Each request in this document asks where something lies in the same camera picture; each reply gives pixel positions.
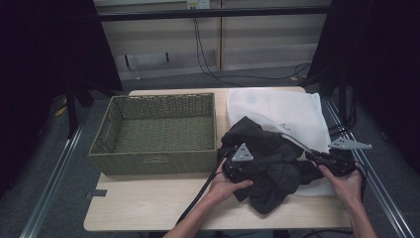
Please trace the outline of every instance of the basket label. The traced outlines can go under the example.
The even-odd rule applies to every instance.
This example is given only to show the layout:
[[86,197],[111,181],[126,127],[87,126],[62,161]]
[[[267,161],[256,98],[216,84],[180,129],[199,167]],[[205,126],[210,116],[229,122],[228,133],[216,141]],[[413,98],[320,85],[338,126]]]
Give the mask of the basket label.
[[143,163],[145,164],[166,163],[166,162],[167,162],[167,158],[162,158],[162,157],[146,157],[143,160]]

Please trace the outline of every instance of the person's left hand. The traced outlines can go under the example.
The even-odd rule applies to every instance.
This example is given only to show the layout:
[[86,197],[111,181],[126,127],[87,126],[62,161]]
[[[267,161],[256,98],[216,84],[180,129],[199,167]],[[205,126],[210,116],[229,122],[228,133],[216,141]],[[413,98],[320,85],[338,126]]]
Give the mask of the person's left hand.
[[243,180],[238,183],[229,181],[223,174],[222,167],[226,162],[226,158],[220,164],[217,169],[216,176],[213,178],[210,189],[206,194],[206,197],[212,199],[213,202],[219,203],[229,196],[231,196],[235,190],[240,188],[246,188],[253,184],[251,180]]

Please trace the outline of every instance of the black curtain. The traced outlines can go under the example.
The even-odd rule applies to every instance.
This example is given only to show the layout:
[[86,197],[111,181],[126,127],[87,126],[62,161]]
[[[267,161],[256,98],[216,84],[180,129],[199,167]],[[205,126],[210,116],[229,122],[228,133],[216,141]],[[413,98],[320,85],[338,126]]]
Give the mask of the black curtain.
[[344,76],[408,164],[420,172],[420,2],[355,3],[357,11],[328,14],[308,76],[332,68],[318,77],[326,95]]
[[121,90],[91,0],[6,0],[0,5],[0,195],[30,157],[55,97]]

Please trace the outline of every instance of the metal rail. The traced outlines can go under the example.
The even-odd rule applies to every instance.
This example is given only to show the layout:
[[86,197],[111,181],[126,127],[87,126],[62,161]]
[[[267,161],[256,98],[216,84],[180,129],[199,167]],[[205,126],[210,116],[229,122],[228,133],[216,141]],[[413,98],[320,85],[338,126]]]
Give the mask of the metal rail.
[[[339,110],[334,104],[334,102],[328,99],[326,99],[325,102],[327,104],[327,109],[332,115],[336,124],[342,125],[342,122],[338,113]],[[352,134],[352,132],[350,131],[346,132],[344,133],[344,135],[347,139],[356,141],[356,138]],[[414,238],[415,236],[413,232],[411,231],[410,227],[408,226],[404,216],[402,215],[398,206],[395,204],[395,202],[389,195],[388,191],[383,186],[382,182],[380,181],[379,177],[374,171],[365,153],[362,150],[354,150],[353,152],[354,152],[355,157],[366,166],[368,170],[367,182],[370,185],[374,195],[376,196],[377,200],[382,206],[383,211],[385,212],[386,216],[388,217],[389,221],[391,222],[398,236],[402,238],[409,238],[409,237]]]
[[53,202],[53,197],[58,189],[65,168],[67,167],[71,155],[80,138],[81,132],[83,131],[83,127],[86,123],[86,119],[89,114],[90,108],[84,109],[83,111],[83,118],[73,136],[67,139],[61,156],[59,157],[58,162],[52,172],[52,176],[50,177],[50,180],[47,183],[40,200],[38,201],[35,209],[33,210],[30,218],[28,219],[25,225],[24,230],[21,233],[21,238],[35,238],[40,232],[41,226],[43,225],[43,222],[47,216],[47,212],[49,211],[50,205]]
[[273,8],[237,8],[237,9],[195,9],[170,10],[153,12],[114,12],[98,13],[97,15],[48,16],[49,19],[64,21],[99,20],[101,22],[182,19],[182,18],[214,18],[214,17],[246,17],[246,16],[275,16],[275,15],[308,15],[341,13],[359,11],[357,6],[302,6],[302,7],[273,7]]

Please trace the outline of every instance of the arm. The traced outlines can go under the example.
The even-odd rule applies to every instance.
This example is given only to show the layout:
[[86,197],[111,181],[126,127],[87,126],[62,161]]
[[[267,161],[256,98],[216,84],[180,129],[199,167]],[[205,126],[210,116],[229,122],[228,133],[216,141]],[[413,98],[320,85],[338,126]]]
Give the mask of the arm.
[[244,180],[238,183],[228,181],[222,173],[222,166],[225,161],[226,159],[218,168],[217,175],[213,178],[207,194],[203,196],[181,222],[164,235],[165,238],[194,237],[214,206],[226,200],[235,190],[253,184],[251,180]]
[[326,167],[319,166],[318,168],[331,182],[334,192],[346,207],[355,237],[375,238],[376,233],[361,201],[362,175],[358,171],[354,171],[346,178],[338,178],[334,177]]

